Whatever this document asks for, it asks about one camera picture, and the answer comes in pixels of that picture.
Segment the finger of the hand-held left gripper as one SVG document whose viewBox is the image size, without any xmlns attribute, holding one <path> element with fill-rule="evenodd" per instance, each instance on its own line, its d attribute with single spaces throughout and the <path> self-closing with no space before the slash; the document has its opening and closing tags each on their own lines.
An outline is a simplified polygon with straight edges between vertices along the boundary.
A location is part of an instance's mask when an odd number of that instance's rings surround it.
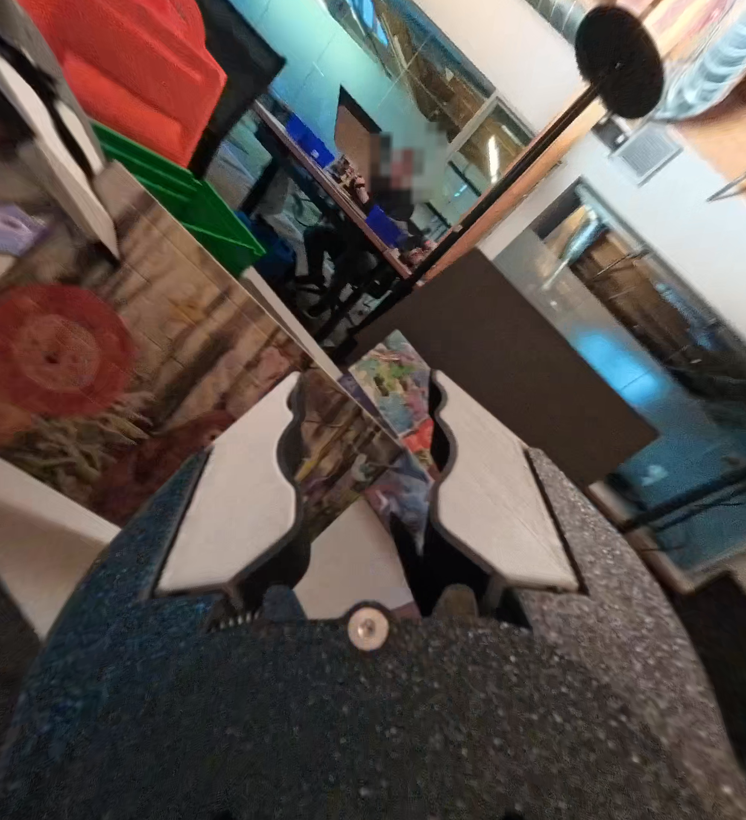
<svg viewBox="0 0 746 820">
<path fill-rule="evenodd" d="M 0 54 L 0 88 L 38 135 L 61 146 L 85 176 L 105 169 L 90 123 L 60 96 L 55 80 L 24 54 Z"/>
<path fill-rule="evenodd" d="M 47 187 L 50 196 L 75 225 L 107 251 L 120 259 L 114 222 L 78 163 L 61 151 L 47 148 Z"/>
</svg>

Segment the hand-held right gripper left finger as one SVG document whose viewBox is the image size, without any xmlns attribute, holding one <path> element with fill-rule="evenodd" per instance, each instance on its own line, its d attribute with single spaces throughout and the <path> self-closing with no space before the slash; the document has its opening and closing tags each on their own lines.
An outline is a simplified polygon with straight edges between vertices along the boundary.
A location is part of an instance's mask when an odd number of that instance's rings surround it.
<svg viewBox="0 0 746 820">
<path fill-rule="evenodd" d="M 244 582 L 301 533 L 302 373 L 283 378 L 208 448 L 157 594 Z"/>
</svg>

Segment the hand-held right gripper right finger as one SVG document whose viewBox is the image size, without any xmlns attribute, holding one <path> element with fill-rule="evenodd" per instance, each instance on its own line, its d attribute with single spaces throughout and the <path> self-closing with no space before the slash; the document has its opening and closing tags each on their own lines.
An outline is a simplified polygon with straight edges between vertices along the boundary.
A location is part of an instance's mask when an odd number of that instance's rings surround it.
<svg viewBox="0 0 746 820">
<path fill-rule="evenodd" d="M 509 586 L 578 591 L 528 446 L 442 371 L 432 371 L 432 386 L 436 431 L 449 445 L 432 489 L 433 528 Z"/>
</svg>

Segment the animal jigsaw puzzle board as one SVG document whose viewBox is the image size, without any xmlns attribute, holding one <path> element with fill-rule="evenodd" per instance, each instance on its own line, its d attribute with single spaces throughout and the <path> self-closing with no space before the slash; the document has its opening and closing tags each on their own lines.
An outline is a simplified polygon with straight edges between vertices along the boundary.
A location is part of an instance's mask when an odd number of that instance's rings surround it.
<svg viewBox="0 0 746 820">
<path fill-rule="evenodd" d="M 393 434 L 119 163 L 98 189 L 118 255 L 59 216 L 0 270 L 0 457 L 122 527 L 298 376 L 317 538 L 395 462 Z"/>
</svg>

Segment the dark desk divider panel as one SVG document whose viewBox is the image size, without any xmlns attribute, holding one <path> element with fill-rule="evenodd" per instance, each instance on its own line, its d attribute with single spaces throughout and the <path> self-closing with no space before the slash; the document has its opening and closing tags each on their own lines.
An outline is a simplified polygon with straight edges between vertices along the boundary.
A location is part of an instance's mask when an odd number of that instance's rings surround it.
<svg viewBox="0 0 746 820">
<path fill-rule="evenodd" d="M 581 489 L 658 438 L 477 249 L 359 332 L 346 364 L 393 331 Z"/>
</svg>

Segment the grey desk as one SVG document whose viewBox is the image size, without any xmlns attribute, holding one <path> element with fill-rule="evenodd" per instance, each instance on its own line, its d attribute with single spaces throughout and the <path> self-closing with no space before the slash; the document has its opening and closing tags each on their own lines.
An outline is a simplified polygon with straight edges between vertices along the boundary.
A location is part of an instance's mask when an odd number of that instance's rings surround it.
<svg viewBox="0 0 746 820">
<path fill-rule="evenodd" d="M 213 443 L 185 462 L 201 455 L 205 463 Z M 185 462 L 126 525 L 118 527 L 0 457 L 0 580 L 38 636 L 51 631 L 78 581 L 112 537 L 145 511 Z M 317 538 L 308 535 L 303 520 L 301 533 L 247 580 L 215 590 L 234 595 L 241 609 L 255 609 L 257 586 L 272 577 L 290 577 L 295 586 L 306 574 L 310 544 Z"/>
</svg>

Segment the orange plastic bin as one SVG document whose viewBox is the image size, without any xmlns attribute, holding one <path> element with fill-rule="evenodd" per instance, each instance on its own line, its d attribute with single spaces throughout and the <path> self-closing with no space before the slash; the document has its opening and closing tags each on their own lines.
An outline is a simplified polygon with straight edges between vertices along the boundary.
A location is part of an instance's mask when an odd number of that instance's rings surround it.
<svg viewBox="0 0 746 820">
<path fill-rule="evenodd" d="M 20 1 L 97 122 L 187 167 L 226 74 L 194 1 Z"/>
</svg>

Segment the green plastic bin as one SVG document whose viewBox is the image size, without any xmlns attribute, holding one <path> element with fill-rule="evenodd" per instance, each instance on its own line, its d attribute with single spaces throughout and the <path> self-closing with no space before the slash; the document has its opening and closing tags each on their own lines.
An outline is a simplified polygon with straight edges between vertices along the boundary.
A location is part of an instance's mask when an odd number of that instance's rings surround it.
<svg viewBox="0 0 746 820">
<path fill-rule="evenodd" d="M 91 126 L 105 155 L 118 161 L 231 276 L 240 278 L 265 255 L 250 223 L 207 181 L 99 122 Z"/>
</svg>

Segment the colourful printed puzzle box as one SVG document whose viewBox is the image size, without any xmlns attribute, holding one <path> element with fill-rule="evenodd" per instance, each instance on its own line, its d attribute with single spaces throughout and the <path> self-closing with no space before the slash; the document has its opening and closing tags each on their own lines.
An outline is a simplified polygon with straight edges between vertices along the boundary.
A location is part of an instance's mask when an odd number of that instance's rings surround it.
<svg viewBox="0 0 746 820">
<path fill-rule="evenodd" d="M 401 454 L 367 488 L 365 498 L 387 528 L 393 522 L 423 552 L 429 492 L 440 470 L 431 454 L 430 366 L 400 331 L 377 343 L 342 378 L 342 385 L 388 428 Z"/>
</svg>

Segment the black panel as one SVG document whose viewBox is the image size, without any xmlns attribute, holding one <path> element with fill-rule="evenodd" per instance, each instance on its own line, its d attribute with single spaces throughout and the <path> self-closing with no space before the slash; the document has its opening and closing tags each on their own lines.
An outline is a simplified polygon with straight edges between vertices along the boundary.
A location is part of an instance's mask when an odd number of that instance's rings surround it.
<svg viewBox="0 0 746 820">
<path fill-rule="evenodd" d="M 269 88 L 286 59 L 230 1 L 198 1 L 205 47 L 226 82 L 187 169 L 202 179 L 231 130 Z"/>
</svg>

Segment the small blue background bin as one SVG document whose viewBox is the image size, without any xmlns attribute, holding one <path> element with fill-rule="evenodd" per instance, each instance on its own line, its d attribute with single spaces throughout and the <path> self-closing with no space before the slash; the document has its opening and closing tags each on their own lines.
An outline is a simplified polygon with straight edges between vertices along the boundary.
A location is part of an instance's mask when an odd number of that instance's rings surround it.
<svg viewBox="0 0 746 820">
<path fill-rule="evenodd" d="M 410 240 L 410 218 L 413 203 L 391 208 L 389 211 L 374 204 L 367 213 L 367 226 L 389 248 L 404 249 Z"/>
<path fill-rule="evenodd" d="M 321 168 L 327 168 L 335 161 L 335 155 L 326 144 L 296 114 L 290 114 L 285 125 L 287 135 Z"/>
</svg>

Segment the background wooden table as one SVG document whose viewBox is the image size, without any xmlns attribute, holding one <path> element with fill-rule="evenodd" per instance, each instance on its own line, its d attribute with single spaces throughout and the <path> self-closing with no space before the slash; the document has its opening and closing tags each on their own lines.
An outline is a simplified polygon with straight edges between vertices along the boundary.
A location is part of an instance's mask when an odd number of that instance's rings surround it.
<svg viewBox="0 0 746 820">
<path fill-rule="evenodd" d="M 354 276 L 342 286 L 343 289 L 350 288 L 347 297 L 343 299 L 338 294 L 324 308 L 323 313 L 327 314 L 327 318 L 315 331 L 317 343 L 325 343 L 361 298 L 371 294 L 371 285 L 376 280 L 388 282 L 388 288 L 383 291 L 384 299 L 374 311 L 376 315 L 386 313 L 413 290 L 427 284 L 429 276 L 420 275 L 418 268 L 410 267 L 396 247 L 390 247 L 376 234 L 374 228 L 367 224 L 361 206 L 351 194 L 330 172 L 306 154 L 287 133 L 283 124 L 261 102 L 251 105 L 251 114 L 257 120 L 255 137 L 269 153 L 269 162 L 248 191 L 240 210 L 252 217 L 266 199 L 278 175 L 283 173 L 304 193 L 319 192 L 324 200 L 331 202 L 333 206 L 327 209 L 327 215 L 344 234 L 361 243 L 363 249 L 370 251 L 375 257 L 375 264 L 368 272 Z"/>
</svg>

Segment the white air vent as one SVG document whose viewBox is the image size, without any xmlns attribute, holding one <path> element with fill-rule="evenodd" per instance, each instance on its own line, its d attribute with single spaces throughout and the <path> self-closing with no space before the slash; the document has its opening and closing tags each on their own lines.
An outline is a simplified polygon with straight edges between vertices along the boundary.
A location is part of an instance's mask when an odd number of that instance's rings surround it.
<svg viewBox="0 0 746 820">
<path fill-rule="evenodd" d="M 684 150 L 671 129 L 647 124 L 630 133 L 611 153 L 616 165 L 637 187 L 642 187 Z"/>
</svg>

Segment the black round-base stand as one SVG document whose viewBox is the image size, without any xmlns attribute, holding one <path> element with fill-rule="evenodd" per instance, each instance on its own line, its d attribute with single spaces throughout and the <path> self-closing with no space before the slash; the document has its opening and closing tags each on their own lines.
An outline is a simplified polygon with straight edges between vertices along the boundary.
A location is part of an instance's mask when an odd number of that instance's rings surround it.
<svg viewBox="0 0 746 820">
<path fill-rule="evenodd" d="M 665 84 L 661 55 L 633 13 L 616 5 L 594 7 L 579 23 L 573 51 L 583 80 L 580 92 L 401 282 L 405 292 L 475 249 L 592 128 L 594 109 L 638 120 L 660 101 Z"/>
</svg>

